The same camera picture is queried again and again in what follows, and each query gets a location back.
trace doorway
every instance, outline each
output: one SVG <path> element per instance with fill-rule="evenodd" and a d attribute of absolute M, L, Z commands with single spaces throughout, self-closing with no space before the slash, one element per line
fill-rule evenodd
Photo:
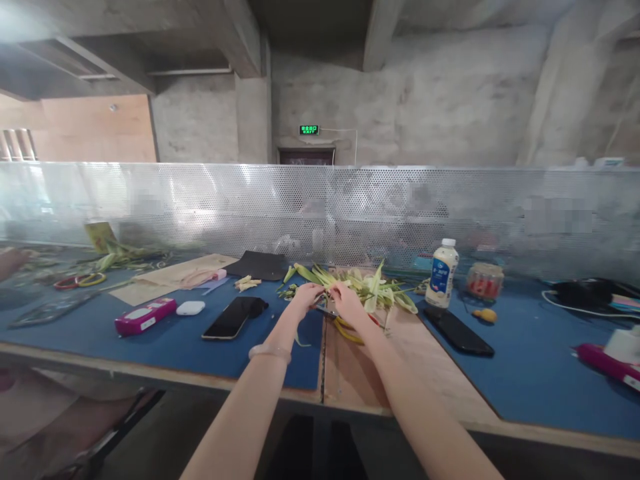
<path fill-rule="evenodd" d="M 333 165 L 335 148 L 280 148 L 280 165 Z"/>

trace hand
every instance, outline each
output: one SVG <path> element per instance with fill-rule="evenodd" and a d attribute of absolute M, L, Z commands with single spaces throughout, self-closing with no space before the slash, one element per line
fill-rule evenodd
<path fill-rule="evenodd" d="M 307 314 L 309 308 L 314 304 L 315 299 L 324 292 L 325 288 L 322 285 L 318 285 L 316 283 L 305 283 L 298 287 L 295 291 L 295 296 L 291 303 L 287 307 L 288 309 L 295 310 L 299 316 L 300 320 L 304 318 Z"/>
<path fill-rule="evenodd" d="M 4 281 L 20 270 L 29 261 L 29 253 L 8 248 L 0 252 L 0 281 Z"/>
<path fill-rule="evenodd" d="M 369 321 L 369 316 L 358 298 L 358 294 L 342 282 L 334 283 L 329 289 L 329 294 L 335 303 L 335 309 L 340 316 L 350 323 L 356 330 L 362 319 Z"/>

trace scissors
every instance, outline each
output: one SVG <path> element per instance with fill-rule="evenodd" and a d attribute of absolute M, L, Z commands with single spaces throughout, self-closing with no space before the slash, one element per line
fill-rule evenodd
<path fill-rule="evenodd" d="M 320 310 L 322 313 L 324 313 L 326 316 L 328 316 L 329 318 L 331 318 L 333 320 L 333 324 L 335 325 L 335 327 L 338 329 L 338 332 L 340 332 L 340 335 L 342 335 L 344 338 L 346 338 L 347 340 L 351 340 L 354 343 L 357 343 L 358 345 L 364 345 L 365 343 L 362 341 L 362 338 L 356 336 L 356 335 L 352 335 L 351 333 L 349 333 L 347 330 L 354 330 L 354 328 L 348 324 L 346 321 L 342 320 L 342 317 L 340 317 L 340 315 L 338 315 L 336 312 L 334 312 L 333 310 L 328 310 L 324 307 L 322 307 L 321 305 L 314 305 L 312 306 L 313 309 L 316 310 Z M 369 318 L 371 320 L 373 320 L 373 322 L 380 327 L 380 322 L 378 322 L 378 320 L 371 315 L 370 313 L 367 314 L 369 316 Z"/>
<path fill-rule="evenodd" d="M 57 281 L 53 284 L 56 290 L 72 290 L 74 288 L 92 287 L 98 283 L 102 283 L 107 279 L 104 273 L 88 273 L 78 277 L 69 277 L 64 280 Z"/>

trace white cable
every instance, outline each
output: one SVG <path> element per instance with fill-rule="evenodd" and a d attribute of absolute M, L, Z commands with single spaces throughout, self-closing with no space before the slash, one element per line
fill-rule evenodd
<path fill-rule="evenodd" d="M 358 166 L 358 130 L 357 129 L 324 129 L 321 128 L 321 131 L 354 131 L 355 132 L 355 154 L 353 156 L 353 166 Z"/>
<path fill-rule="evenodd" d="M 628 317 L 628 318 L 635 318 L 636 320 L 640 320 L 640 317 L 638 317 L 637 315 L 628 315 L 625 313 L 597 313 L 589 310 L 566 307 L 564 305 L 560 305 L 559 303 L 549 300 L 546 296 L 547 293 L 555 293 L 555 292 L 553 290 L 545 290 L 544 292 L 542 292 L 542 298 L 544 298 L 544 300 L 548 301 L 550 304 L 555 305 L 556 307 L 564 308 L 567 310 L 574 310 L 582 313 L 588 313 L 589 315 L 598 315 L 600 317 Z"/>

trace metal panel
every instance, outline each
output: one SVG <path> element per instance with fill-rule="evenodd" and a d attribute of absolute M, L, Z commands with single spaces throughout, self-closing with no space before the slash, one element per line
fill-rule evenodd
<path fill-rule="evenodd" d="M 512 274 L 637 281 L 640 170 L 5 163 L 0 237 L 246 249 L 412 268 L 443 237 Z"/>

